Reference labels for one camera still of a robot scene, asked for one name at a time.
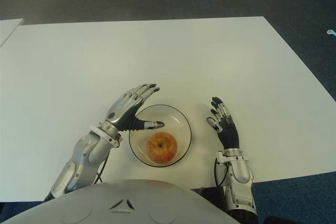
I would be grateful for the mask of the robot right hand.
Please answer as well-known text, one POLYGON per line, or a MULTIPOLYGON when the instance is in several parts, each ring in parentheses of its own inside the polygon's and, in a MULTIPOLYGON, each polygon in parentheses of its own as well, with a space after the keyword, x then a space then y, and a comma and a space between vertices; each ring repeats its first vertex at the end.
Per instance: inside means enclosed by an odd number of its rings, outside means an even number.
POLYGON ((218 97, 212 97, 211 105, 215 118, 207 117, 206 122, 217 133, 225 150, 239 148, 238 131, 227 106, 218 97))

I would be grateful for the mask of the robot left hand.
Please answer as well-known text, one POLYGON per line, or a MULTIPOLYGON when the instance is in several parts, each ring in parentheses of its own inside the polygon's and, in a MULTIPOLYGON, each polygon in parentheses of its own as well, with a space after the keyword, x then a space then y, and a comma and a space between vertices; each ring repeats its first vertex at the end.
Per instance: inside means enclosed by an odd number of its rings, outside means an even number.
POLYGON ((105 121, 118 131, 153 130, 165 126, 161 121, 145 121, 136 117, 136 113, 144 102, 160 88, 154 84, 142 84, 125 92, 111 106, 105 121))

